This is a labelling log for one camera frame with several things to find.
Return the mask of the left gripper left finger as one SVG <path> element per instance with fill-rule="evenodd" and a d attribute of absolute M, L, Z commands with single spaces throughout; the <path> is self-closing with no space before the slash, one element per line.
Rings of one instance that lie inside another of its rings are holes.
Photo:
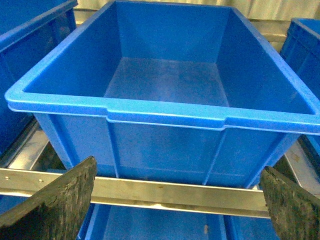
<path fill-rule="evenodd" d="M 93 156 L 0 216 L 2 240 L 74 240 L 89 210 L 97 175 Z"/>

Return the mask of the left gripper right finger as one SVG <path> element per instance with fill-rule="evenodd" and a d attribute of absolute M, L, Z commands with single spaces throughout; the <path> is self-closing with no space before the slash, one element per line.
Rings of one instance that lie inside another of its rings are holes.
<path fill-rule="evenodd" d="M 266 166 L 260 185 L 273 228 L 281 240 L 320 238 L 320 199 Z"/>

